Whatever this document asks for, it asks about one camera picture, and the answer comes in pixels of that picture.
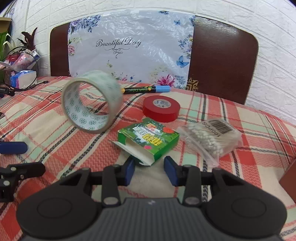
wall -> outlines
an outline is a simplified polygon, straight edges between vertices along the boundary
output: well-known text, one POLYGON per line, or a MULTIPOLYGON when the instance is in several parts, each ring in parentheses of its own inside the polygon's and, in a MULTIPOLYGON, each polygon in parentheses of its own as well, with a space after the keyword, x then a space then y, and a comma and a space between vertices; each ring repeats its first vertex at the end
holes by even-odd
POLYGON ((105 10, 142 7, 188 11, 252 33, 259 53, 246 105, 296 124, 296 7, 288 0, 17 0, 13 39, 38 27, 40 74, 50 75, 53 27, 105 10))

brown wooden headboard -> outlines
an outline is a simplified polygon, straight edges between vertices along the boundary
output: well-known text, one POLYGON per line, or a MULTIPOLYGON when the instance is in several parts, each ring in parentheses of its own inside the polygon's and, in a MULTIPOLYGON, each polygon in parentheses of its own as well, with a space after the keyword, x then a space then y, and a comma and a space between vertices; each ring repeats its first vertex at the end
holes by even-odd
MULTIPOLYGON (((52 76, 69 76, 66 23, 50 33, 52 76)), ((187 89, 244 104, 258 53, 256 38, 241 29, 196 16, 187 89)))

tablecloth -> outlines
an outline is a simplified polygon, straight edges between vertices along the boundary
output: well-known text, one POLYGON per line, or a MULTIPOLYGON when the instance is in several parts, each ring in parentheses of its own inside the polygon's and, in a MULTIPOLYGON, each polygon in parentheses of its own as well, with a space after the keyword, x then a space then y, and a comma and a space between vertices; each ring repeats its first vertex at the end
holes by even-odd
MULTIPOLYGON (((89 134, 72 126, 63 114, 61 91, 71 80, 69 77, 44 77, 48 80, 36 88, 19 92, 14 97, 0 100, 0 136, 6 141, 25 141, 28 151, 22 155, 0 155, 0 166, 40 161, 46 166, 42 177, 21 181, 15 192, 15 200, 0 204, 0 240, 20 240, 23 234, 15 218, 18 204, 26 197, 69 173, 90 167, 100 171, 105 166, 122 164, 128 154, 110 142, 117 139, 117 130, 140 122, 144 115, 145 97, 153 94, 124 95, 120 112, 114 124, 101 134, 89 134)), ((135 86, 121 82, 123 87, 135 86)), ((103 110, 104 101, 88 85, 81 86, 83 102, 97 110, 103 110)), ((209 96, 198 92, 173 89, 165 95, 178 101, 181 110, 177 120, 167 123, 172 129, 186 123, 196 123, 210 118, 222 118, 242 132, 243 146, 220 158, 221 168, 264 189, 283 201, 288 218, 281 232, 285 240, 296 240, 296 205, 278 180, 287 169, 296 151, 296 127, 263 111, 209 96)), ((170 155, 178 164, 192 164, 203 171, 210 171, 198 153, 182 140, 170 155)), ((100 200, 100 186, 93 191, 93 199, 100 200)), ((182 199, 184 188, 173 187, 163 170, 163 159, 151 167, 136 167, 128 187, 119 187, 122 199, 134 197, 178 197, 182 199)), ((211 198, 209 188, 202 189, 203 201, 211 198)))

floral plastic cover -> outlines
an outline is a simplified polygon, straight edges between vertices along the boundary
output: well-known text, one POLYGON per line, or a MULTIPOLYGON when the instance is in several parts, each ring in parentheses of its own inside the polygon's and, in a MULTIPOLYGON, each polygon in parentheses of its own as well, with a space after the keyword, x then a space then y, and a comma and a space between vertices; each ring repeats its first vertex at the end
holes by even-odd
POLYGON ((102 70, 118 80, 185 88, 194 15, 177 11, 121 10, 70 23, 73 77, 102 70))

clear packing tape roll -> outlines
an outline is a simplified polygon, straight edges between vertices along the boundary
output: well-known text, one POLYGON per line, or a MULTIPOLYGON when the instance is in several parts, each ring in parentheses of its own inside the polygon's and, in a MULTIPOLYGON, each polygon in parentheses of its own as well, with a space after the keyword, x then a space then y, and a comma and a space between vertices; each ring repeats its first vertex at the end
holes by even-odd
POLYGON ((62 107, 67 118, 78 129, 99 134, 112 125, 122 105, 122 99, 117 80, 103 71, 94 70, 80 78, 73 78, 66 84, 62 92, 62 107), (79 95, 79 86, 82 83, 90 84, 102 93, 108 103, 109 114, 96 115, 83 105, 79 95))

